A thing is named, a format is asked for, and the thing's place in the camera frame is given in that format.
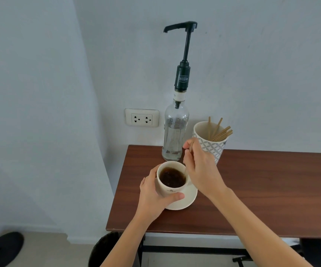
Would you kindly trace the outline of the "clear glass bottle black pump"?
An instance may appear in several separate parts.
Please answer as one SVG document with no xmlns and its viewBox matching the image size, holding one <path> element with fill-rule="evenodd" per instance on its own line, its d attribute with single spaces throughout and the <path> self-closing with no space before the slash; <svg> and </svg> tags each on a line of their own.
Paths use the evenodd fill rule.
<svg viewBox="0 0 321 267">
<path fill-rule="evenodd" d="M 191 68 L 187 58 L 191 34 L 197 28 L 197 24 L 194 21 L 187 21 L 166 26 L 163 30 L 164 33 L 175 29 L 184 29 L 186 32 L 183 59 L 176 70 L 173 102 L 165 111 L 162 157 L 166 161 L 179 161 L 182 156 L 185 130 L 189 121 L 189 110 L 185 106 L 185 99 Z"/>
</svg>

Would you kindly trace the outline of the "white ceramic coffee cup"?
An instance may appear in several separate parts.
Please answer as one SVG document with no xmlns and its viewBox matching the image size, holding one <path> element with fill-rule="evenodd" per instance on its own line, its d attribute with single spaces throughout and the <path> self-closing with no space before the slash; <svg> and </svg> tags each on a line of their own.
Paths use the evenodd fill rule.
<svg viewBox="0 0 321 267">
<path fill-rule="evenodd" d="M 169 187 L 165 186 L 164 184 L 162 184 L 161 181 L 158 179 L 158 177 L 159 177 L 161 170 L 164 167 L 172 167 L 172 168 L 175 168 L 175 169 L 183 172 L 187 177 L 186 184 L 180 188 L 169 188 Z M 177 161 L 166 161 L 166 162 L 162 163 L 157 169 L 157 181 L 158 181 L 158 186 L 159 186 L 160 192 L 164 196 L 168 196 L 172 193 L 182 192 L 182 190 L 184 190 L 185 186 L 189 183 L 190 179 L 189 179 L 189 174 L 188 174 L 184 164 L 177 162 Z"/>
</svg>

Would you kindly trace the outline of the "black trash bin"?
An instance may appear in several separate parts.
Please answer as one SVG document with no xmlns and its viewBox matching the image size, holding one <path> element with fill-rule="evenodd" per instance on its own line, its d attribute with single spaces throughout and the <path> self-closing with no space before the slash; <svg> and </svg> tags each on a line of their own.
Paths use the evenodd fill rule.
<svg viewBox="0 0 321 267">
<path fill-rule="evenodd" d="M 106 257 L 109 255 L 111 250 L 114 248 L 122 233 L 110 232 L 103 236 L 93 247 L 92 252 L 89 257 L 88 267 L 100 267 L 104 262 Z M 143 236 L 133 261 L 132 267 L 141 267 L 142 264 L 142 254 L 143 254 L 143 243 L 145 240 L 145 235 Z"/>
</svg>

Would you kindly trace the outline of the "white wall power socket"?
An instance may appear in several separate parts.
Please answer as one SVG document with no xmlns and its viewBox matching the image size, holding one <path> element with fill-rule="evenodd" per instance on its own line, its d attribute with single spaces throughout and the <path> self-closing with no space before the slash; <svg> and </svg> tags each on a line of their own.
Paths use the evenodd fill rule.
<svg viewBox="0 0 321 267">
<path fill-rule="evenodd" d="M 126 124 L 129 126 L 158 127 L 159 111 L 150 109 L 125 109 Z"/>
</svg>

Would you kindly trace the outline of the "person's right forearm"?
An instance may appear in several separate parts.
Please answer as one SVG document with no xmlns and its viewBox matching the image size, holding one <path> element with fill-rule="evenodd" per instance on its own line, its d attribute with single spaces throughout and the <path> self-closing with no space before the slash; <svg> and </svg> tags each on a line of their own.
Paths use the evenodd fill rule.
<svg viewBox="0 0 321 267">
<path fill-rule="evenodd" d="M 258 267 L 313 267 L 266 226 L 228 187 L 204 193 L 232 226 Z"/>
</svg>

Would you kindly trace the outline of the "bunch of wooden stir sticks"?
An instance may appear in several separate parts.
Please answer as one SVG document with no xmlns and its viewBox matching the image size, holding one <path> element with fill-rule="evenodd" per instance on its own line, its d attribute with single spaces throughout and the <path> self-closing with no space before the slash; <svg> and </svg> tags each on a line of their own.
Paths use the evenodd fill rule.
<svg viewBox="0 0 321 267">
<path fill-rule="evenodd" d="M 217 124 L 212 124 L 211 116 L 208 117 L 207 122 L 207 140 L 210 142 L 220 142 L 227 139 L 233 134 L 233 130 L 230 126 L 221 128 L 223 118 L 221 117 Z"/>
</svg>

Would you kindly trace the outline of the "dark coffee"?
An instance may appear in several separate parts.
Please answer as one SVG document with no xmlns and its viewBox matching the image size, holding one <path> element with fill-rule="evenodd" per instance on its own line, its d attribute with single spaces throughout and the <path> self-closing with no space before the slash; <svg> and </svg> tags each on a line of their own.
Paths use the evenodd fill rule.
<svg viewBox="0 0 321 267">
<path fill-rule="evenodd" d="M 169 188 L 180 188 L 187 182 L 186 175 L 172 167 L 164 167 L 161 170 L 158 179 L 162 184 Z"/>
</svg>

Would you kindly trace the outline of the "person's left hand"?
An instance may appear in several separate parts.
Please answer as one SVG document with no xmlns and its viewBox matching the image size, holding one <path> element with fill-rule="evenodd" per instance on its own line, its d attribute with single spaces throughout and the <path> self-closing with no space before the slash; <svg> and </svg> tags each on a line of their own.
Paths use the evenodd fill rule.
<svg viewBox="0 0 321 267">
<path fill-rule="evenodd" d="M 147 177 L 140 183 L 140 196 L 137 210 L 132 219 L 137 225 L 148 227 L 163 212 L 166 206 L 163 206 L 163 197 L 155 189 L 155 180 L 157 177 L 157 165 L 150 170 Z"/>
</svg>

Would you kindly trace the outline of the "black round chair base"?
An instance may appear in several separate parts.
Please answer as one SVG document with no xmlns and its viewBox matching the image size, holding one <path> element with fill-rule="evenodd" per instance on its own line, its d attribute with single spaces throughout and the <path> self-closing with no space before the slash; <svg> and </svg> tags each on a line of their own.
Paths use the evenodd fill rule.
<svg viewBox="0 0 321 267">
<path fill-rule="evenodd" d="M 7 267 L 17 257 L 24 240 L 20 232 L 10 232 L 0 236 L 0 267 Z"/>
</svg>

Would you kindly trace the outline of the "white ceramic saucer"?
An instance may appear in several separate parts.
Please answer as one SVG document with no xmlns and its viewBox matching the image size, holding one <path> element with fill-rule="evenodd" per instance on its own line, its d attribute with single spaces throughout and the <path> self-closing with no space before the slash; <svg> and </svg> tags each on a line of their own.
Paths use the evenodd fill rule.
<svg viewBox="0 0 321 267">
<path fill-rule="evenodd" d="M 198 194 L 198 189 L 189 181 L 184 190 L 182 190 L 182 193 L 185 195 L 183 199 L 168 205 L 165 209 L 178 211 L 189 207 L 195 201 Z"/>
</svg>

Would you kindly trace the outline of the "person's right hand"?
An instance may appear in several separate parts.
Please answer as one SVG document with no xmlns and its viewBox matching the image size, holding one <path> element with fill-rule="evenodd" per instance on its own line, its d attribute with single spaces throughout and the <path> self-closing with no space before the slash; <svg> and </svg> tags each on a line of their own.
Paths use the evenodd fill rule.
<svg viewBox="0 0 321 267">
<path fill-rule="evenodd" d="M 192 170 L 187 170 L 194 186 L 210 200 L 219 199 L 227 189 L 218 168 L 214 156 L 205 152 L 197 138 L 188 139 L 184 149 L 189 149 L 189 143 L 194 140 L 192 154 Z"/>
</svg>

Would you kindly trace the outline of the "black metal table frame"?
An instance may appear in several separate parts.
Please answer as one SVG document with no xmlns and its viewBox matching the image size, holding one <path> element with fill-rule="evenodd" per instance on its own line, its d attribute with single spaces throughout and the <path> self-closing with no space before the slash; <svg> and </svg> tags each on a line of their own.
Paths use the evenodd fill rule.
<svg viewBox="0 0 321 267">
<path fill-rule="evenodd" d="M 137 250 L 140 266 L 144 252 L 234 256 L 238 267 L 253 262 L 239 237 L 230 235 L 146 233 Z"/>
</svg>

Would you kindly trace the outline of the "person's left forearm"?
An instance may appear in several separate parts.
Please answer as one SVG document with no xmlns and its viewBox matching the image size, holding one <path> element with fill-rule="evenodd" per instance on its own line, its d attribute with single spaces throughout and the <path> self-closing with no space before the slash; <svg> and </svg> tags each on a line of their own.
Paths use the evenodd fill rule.
<svg viewBox="0 0 321 267">
<path fill-rule="evenodd" d="M 149 215 L 135 215 L 100 267 L 132 267 L 140 242 L 153 220 Z"/>
</svg>

